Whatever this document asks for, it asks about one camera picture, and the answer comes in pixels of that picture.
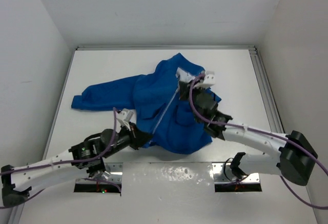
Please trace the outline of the blue zip jacket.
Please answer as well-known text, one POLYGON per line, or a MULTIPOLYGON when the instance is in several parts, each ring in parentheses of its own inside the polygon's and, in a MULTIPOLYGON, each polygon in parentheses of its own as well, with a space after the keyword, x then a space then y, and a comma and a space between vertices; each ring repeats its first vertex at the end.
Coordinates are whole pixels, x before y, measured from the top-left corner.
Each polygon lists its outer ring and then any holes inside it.
POLYGON ((86 87, 71 107, 86 111, 136 111, 136 126, 153 135, 145 147, 160 146, 177 154, 192 154, 212 142, 195 121, 188 100, 179 98, 182 70, 192 77, 204 71, 181 53, 162 60, 151 74, 141 74, 86 87))

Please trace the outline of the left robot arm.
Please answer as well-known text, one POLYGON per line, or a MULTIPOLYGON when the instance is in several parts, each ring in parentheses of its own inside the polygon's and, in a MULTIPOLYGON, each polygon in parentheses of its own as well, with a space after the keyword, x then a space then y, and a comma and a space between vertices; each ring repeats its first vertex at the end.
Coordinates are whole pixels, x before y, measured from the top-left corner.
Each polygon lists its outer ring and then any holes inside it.
POLYGON ((78 178, 94 180, 106 170, 104 159, 131 147, 138 150, 153 137, 139 130, 134 123, 119 132, 105 129, 87 137, 83 142, 51 158, 23 167, 6 165, 1 168, 2 209, 27 202, 31 193, 78 178))

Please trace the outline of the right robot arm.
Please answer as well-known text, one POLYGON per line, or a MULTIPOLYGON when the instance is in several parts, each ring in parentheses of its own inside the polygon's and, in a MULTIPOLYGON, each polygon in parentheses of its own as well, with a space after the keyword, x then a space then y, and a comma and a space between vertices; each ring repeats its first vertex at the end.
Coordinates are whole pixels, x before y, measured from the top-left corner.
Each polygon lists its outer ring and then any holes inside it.
POLYGON ((209 90, 191 89, 191 83, 183 81, 178 86, 180 98, 189 102, 195 121, 207 135, 262 152, 259 155, 238 152, 229 165, 234 179, 263 173, 282 176, 299 186, 308 184, 318 154, 301 132, 273 133, 237 123, 218 111, 218 101, 209 90))

